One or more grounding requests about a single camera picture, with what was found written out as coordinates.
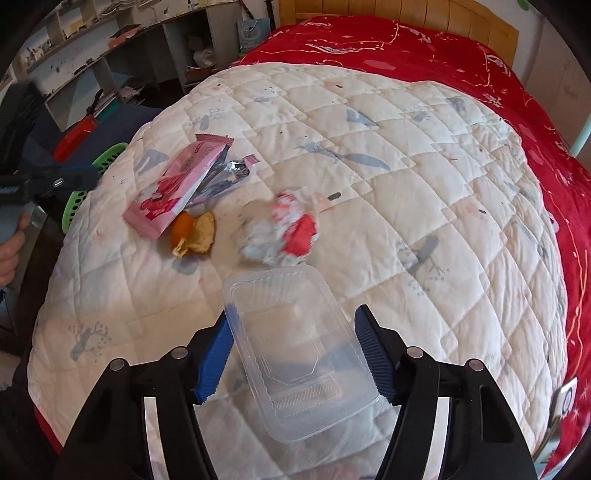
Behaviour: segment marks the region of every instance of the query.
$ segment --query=wooden headboard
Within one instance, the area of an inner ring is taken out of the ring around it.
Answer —
[[[281,25],[318,15],[375,15],[478,40],[513,65],[519,32],[476,0],[280,0]]]

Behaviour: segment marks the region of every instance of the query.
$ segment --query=red container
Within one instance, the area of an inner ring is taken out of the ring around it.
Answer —
[[[98,124],[93,115],[86,115],[57,144],[56,149],[53,151],[54,160],[58,163],[64,163]]]

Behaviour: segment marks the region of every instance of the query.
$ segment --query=plastic container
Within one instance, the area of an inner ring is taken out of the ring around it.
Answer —
[[[357,337],[315,268],[227,279],[222,295],[262,421],[275,440],[309,437],[377,400]]]

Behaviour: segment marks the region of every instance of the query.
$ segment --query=candy wrapper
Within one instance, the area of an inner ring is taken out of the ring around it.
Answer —
[[[270,202],[249,202],[241,220],[235,234],[240,253],[272,267],[303,262],[318,239],[316,208],[303,189],[280,192]]]
[[[123,218],[140,235],[156,240],[184,209],[214,164],[225,163],[233,139],[197,134],[168,166],[162,177],[142,190]]]
[[[214,198],[235,189],[242,180],[249,176],[252,166],[258,162],[258,158],[254,155],[247,155],[240,160],[226,160],[223,164],[216,162],[187,202],[185,210],[191,209],[192,215],[200,213],[201,210],[205,211],[206,203],[209,204]]]

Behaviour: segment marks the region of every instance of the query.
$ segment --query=person's arm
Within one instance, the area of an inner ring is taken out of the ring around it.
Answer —
[[[18,265],[18,251],[25,243],[24,229],[29,225],[30,216],[21,215],[16,233],[3,244],[0,244],[0,285],[8,285],[14,279],[14,271]]]

